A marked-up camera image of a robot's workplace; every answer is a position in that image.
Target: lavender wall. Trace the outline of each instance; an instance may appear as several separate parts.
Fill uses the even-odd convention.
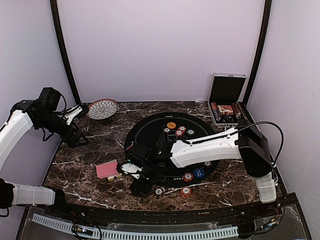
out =
[[[50,1],[0,1],[0,43],[0,125],[7,120],[13,104],[36,99],[43,87],[58,89],[69,105],[74,104]],[[0,177],[41,185],[58,143],[57,136],[44,143],[41,131],[28,132],[9,156]],[[0,218],[1,240],[15,239],[23,211],[23,207],[12,207],[8,218]]]
[[[84,102],[204,101],[212,73],[250,74],[264,0],[60,0]]]
[[[265,48],[248,108],[284,131],[278,167],[296,192],[313,239],[320,239],[320,1],[272,3]],[[261,127],[275,154],[280,135]]]

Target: red poker chip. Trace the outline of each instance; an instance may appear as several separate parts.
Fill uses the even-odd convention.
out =
[[[180,126],[178,130],[182,131],[183,133],[187,130],[185,126]]]
[[[185,186],[181,189],[181,196],[182,197],[188,198],[191,195],[191,193],[192,193],[192,190],[188,186]]]
[[[185,182],[190,182],[192,179],[194,179],[194,175],[190,172],[186,172],[184,175],[183,175],[183,180]]]
[[[177,131],[175,132],[175,135],[176,135],[177,137],[181,137],[183,134],[184,134],[184,132],[181,131],[181,130],[177,130]]]

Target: marble table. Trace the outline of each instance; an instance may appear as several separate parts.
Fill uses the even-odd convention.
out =
[[[61,144],[48,170],[44,186],[62,189],[67,202],[91,207],[135,211],[187,211],[237,206],[259,201],[252,177],[240,159],[221,160],[214,173],[191,187],[190,197],[182,197],[179,188],[166,189],[158,197],[134,197],[129,191],[133,178],[108,182],[97,178],[96,165],[125,161],[124,143],[129,130],[140,120],[157,113],[180,112],[200,118],[213,128],[207,103],[202,102],[127,102],[105,120],[88,117],[76,123],[90,144],[68,148]]]

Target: orange poker chip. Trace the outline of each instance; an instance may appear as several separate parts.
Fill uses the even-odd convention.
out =
[[[176,125],[174,122],[169,122],[166,126],[167,126],[169,129],[175,129],[177,125]]]

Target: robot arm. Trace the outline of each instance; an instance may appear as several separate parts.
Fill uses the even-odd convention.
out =
[[[239,121],[239,128],[251,123]],[[277,198],[277,179],[272,178],[272,161],[267,138],[251,127],[237,133],[234,127],[211,136],[176,141],[171,148],[171,161],[177,168],[221,159],[243,160],[247,173],[255,180],[262,203]]]
[[[77,105],[63,112],[54,112],[60,96],[58,91],[46,87],[38,99],[22,100],[13,106],[8,121],[0,128],[0,172],[14,147],[32,127],[47,129],[51,132],[50,136],[59,134],[61,140],[71,148],[89,142],[77,125],[72,123],[74,117],[86,114],[88,107]],[[55,191],[50,188],[15,184],[0,178],[0,209],[11,205],[53,205],[55,197]]]
[[[276,183],[273,179],[273,165],[267,138],[255,127],[247,127],[251,122],[238,121],[238,129],[200,137],[192,140],[183,138],[163,143],[156,153],[139,143],[134,143],[127,154],[127,163],[122,172],[131,172],[126,168],[132,164],[143,167],[144,159],[154,159],[155,164],[145,166],[139,178],[133,181],[130,189],[136,196],[146,195],[151,189],[152,182],[166,171],[166,162],[169,159],[177,168],[189,165],[217,161],[223,159],[242,159],[248,175],[254,177],[259,190],[260,201],[270,203],[276,200]]]

